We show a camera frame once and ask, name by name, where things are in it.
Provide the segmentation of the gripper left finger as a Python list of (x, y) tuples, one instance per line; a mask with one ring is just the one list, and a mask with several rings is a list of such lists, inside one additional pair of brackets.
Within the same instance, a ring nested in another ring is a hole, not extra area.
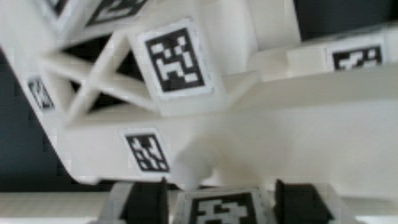
[(166, 180), (117, 182), (97, 218), (86, 224), (168, 224)]

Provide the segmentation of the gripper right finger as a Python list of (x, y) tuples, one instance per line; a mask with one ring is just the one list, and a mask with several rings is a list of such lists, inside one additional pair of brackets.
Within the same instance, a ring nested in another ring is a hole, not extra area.
[(275, 181), (273, 216), (277, 224), (357, 224), (341, 211), (333, 211), (309, 183)]

